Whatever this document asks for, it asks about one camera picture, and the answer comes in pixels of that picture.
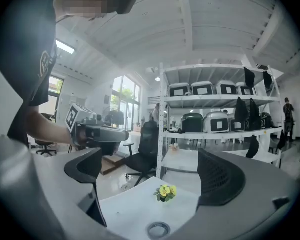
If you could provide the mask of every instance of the window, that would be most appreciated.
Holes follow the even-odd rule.
[[[47,114],[51,116],[53,122],[56,121],[59,96],[61,93],[62,85],[64,81],[62,79],[50,76],[49,79],[49,101],[39,106],[40,114]]]
[[[119,128],[132,131],[134,124],[139,123],[140,89],[125,75],[114,79],[110,108],[120,110],[124,115],[124,125]]]

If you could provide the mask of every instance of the white storage box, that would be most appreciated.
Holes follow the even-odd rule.
[[[223,95],[237,95],[237,87],[231,81],[221,80],[216,85],[216,93]]]
[[[170,97],[192,95],[190,85],[186,82],[171,84],[168,92]]]
[[[239,95],[257,95],[255,88],[249,88],[244,82],[238,82],[235,86]]]
[[[191,90],[193,95],[214,95],[214,86],[209,81],[194,82],[191,84]]]
[[[230,132],[242,132],[245,130],[245,122],[238,122],[235,119],[235,114],[230,114],[228,118]]]
[[[209,134],[228,133],[228,115],[224,112],[210,112],[204,117],[203,132]]]

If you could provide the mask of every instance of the standing person in black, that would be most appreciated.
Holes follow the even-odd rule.
[[[294,134],[294,115],[293,112],[295,111],[294,107],[289,103],[289,99],[284,99],[285,105],[283,107],[283,112],[285,116],[285,139],[288,140],[288,133],[290,133],[290,142],[293,142],[292,136]]]
[[[118,0],[9,0],[0,5],[0,71],[23,99],[10,138],[27,145],[28,133],[44,142],[72,145],[66,127],[39,113],[39,106],[49,100],[50,74],[58,56],[56,24],[73,16],[94,20],[115,12],[118,4]],[[84,143],[84,133],[80,138]]]

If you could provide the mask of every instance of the shelf board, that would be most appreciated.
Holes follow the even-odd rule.
[[[264,80],[264,70],[246,67],[255,75],[254,85]],[[245,82],[245,70],[242,65],[232,64],[195,64],[163,69],[168,85],[176,83],[193,84],[210,81],[216,85],[220,80],[232,81],[235,84]]]
[[[224,151],[225,153],[234,154],[237,156],[245,157],[248,150],[238,150],[238,151]],[[271,163],[279,159],[278,155],[268,153],[268,152],[258,152],[253,160],[261,161],[264,163]],[[162,166],[180,170],[183,172],[197,172],[198,171],[198,151],[197,150],[183,150],[178,151],[168,150],[165,155]]]
[[[240,139],[252,136],[262,136],[281,132],[282,127],[268,128],[255,131],[238,131],[238,132],[225,132],[225,133],[206,133],[206,132],[186,132],[186,133],[170,133],[163,132],[163,137],[175,139],[190,139],[190,140],[222,140],[222,139]]]
[[[257,106],[263,106],[272,102],[279,102],[278,97],[254,96],[254,95],[193,95],[193,96],[177,96],[164,97],[172,109],[230,109],[235,108],[237,100],[240,98],[250,105],[250,99],[253,99]]]

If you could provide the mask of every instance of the white shelving unit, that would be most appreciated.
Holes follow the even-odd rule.
[[[250,71],[254,72],[254,85],[264,80],[263,72],[264,70],[247,67]],[[245,71],[242,65],[230,65],[230,64],[196,64],[196,65],[186,65],[180,67],[172,68],[161,68],[160,69],[160,119],[159,119],[159,145],[158,145],[158,159],[157,159],[157,169],[156,177],[160,178],[162,176],[162,167],[196,172],[198,166],[198,151],[182,150],[181,152],[173,152],[169,150],[169,141],[167,139],[167,154],[163,159],[163,146],[164,138],[177,138],[177,139],[194,139],[194,140],[222,140],[222,139],[240,139],[248,138],[252,136],[268,137],[272,133],[281,132],[282,127],[279,128],[268,128],[256,131],[239,131],[239,132],[227,132],[227,133],[205,133],[205,132],[187,132],[183,134],[170,133],[164,131],[164,111],[168,104],[168,122],[169,111],[173,109],[230,109],[235,108],[237,104],[237,99],[241,98],[246,105],[250,104],[250,99],[252,98],[257,106],[265,106],[272,102],[279,102],[281,104],[280,91],[277,85],[276,78],[272,72],[272,69],[268,67],[268,73],[272,77],[274,82],[273,89],[276,89],[277,97],[273,97],[272,93],[270,96],[260,96],[258,95],[193,95],[193,96],[177,96],[169,97],[167,96],[167,87],[171,84],[176,83],[192,83],[209,81],[214,86],[220,80],[232,81],[235,84],[239,82],[245,82]],[[235,155],[242,156],[242,152],[234,153]],[[255,159],[263,162],[276,162],[276,166],[279,166],[279,160],[282,158],[282,152],[279,151],[278,155],[273,155],[265,152],[262,158],[256,157]]]

